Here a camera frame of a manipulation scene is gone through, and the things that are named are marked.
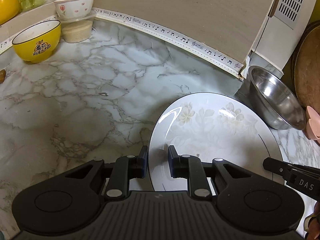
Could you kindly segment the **person's right hand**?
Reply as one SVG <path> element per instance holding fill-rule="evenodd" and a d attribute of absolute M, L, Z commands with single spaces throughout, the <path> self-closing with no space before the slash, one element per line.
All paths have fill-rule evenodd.
<path fill-rule="evenodd" d="M 319 239 L 319 202 L 314 206 L 312 217 L 308 223 L 308 232 L 305 235 L 305 239 L 314 240 Z"/>

